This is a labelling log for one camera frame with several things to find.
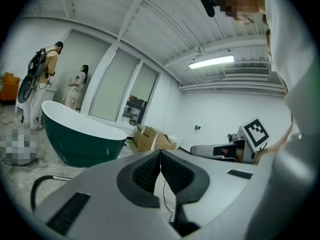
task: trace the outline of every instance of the cardboard box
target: cardboard box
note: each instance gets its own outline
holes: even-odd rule
[[[133,135],[133,141],[136,146],[138,146],[139,138],[144,133],[145,127],[141,126],[139,123],[136,125],[136,129]]]
[[[143,132],[139,132],[137,143],[137,150],[139,152],[174,150],[177,145],[175,142],[170,141],[163,132],[147,126],[144,128]]]

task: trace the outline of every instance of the man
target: man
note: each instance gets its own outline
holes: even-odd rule
[[[44,62],[44,70],[38,81],[35,83],[36,89],[32,90],[29,98],[23,106],[24,123],[30,124],[30,129],[41,130],[41,122],[37,122],[37,116],[42,104],[42,97],[45,93],[45,88],[48,85],[49,76],[55,75],[55,69],[58,61],[58,55],[61,53],[64,44],[57,42],[54,46],[45,48],[46,57]]]

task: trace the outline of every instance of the orange chair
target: orange chair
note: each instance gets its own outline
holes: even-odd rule
[[[14,74],[5,73],[2,78],[2,90],[0,91],[0,100],[2,101],[15,101],[19,89],[19,77]]]

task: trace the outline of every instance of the ceiling light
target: ceiling light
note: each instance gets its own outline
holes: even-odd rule
[[[212,65],[223,64],[223,63],[231,63],[231,62],[235,62],[235,57],[233,55],[228,55],[224,57],[213,58],[205,61],[191,63],[189,64],[189,68],[194,70],[194,69],[198,69],[206,66],[212,66]]]

